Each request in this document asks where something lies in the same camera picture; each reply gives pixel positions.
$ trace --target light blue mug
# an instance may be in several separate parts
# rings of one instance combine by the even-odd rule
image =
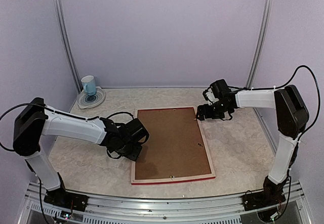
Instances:
[[[83,89],[85,93],[89,96],[96,94],[97,88],[95,83],[95,78],[93,76],[85,76],[81,79]]]

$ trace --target corkboard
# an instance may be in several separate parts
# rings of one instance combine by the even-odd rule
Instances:
[[[138,110],[150,133],[132,166],[132,184],[167,184],[215,178],[193,107]]]

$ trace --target table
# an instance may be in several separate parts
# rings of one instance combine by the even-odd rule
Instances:
[[[106,99],[93,109],[75,104],[71,113],[107,117],[117,111],[139,108],[198,106],[204,104],[201,88],[105,89]],[[273,152],[253,109],[237,109],[233,120],[201,123],[209,146],[214,180],[132,186],[131,162],[111,159],[106,148],[89,142],[57,137],[49,160],[60,172],[67,189],[87,193],[137,198],[193,198],[219,196],[262,188],[274,160]],[[127,122],[127,115],[112,118]]]

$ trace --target white wall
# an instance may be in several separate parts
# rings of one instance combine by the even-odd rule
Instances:
[[[245,84],[265,0],[62,0],[80,76],[105,87]]]
[[[273,0],[272,10],[254,86],[285,83],[298,65],[310,66],[324,94],[324,0]],[[298,72],[292,82],[298,87],[310,112],[309,124],[317,110],[317,95],[311,75]],[[259,111],[275,139],[278,139],[275,113]],[[310,204],[314,223],[324,217],[324,107],[317,124],[302,138],[293,165],[293,181],[300,180]]]
[[[69,110],[76,97],[53,0],[0,0],[0,114],[42,97]],[[12,148],[15,110],[0,123],[0,141]],[[42,138],[46,152],[54,138]],[[15,221],[31,179],[24,160],[0,149],[0,223]]]

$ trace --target robotic arm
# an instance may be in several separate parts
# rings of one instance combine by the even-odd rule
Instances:
[[[107,154],[116,152],[136,161],[142,144],[148,140],[149,133],[139,119],[130,122],[115,123],[110,119],[94,117],[83,118],[68,114],[44,104],[41,98],[35,98],[15,120],[14,143],[16,153],[23,156],[31,171],[42,180],[47,190],[45,202],[70,209],[84,211],[88,197],[69,193],[63,180],[41,150],[41,135],[54,135],[85,140],[105,146]]]
[[[308,110],[294,85],[282,89],[232,91],[225,80],[217,80],[204,91],[208,104],[197,109],[197,119],[225,118],[237,108],[270,108],[276,110],[279,143],[269,175],[263,183],[263,191],[245,194],[245,210],[253,210],[284,202],[283,187],[288,180],[289,169],[295,162],[298,137],[305,130],[309,119]]]

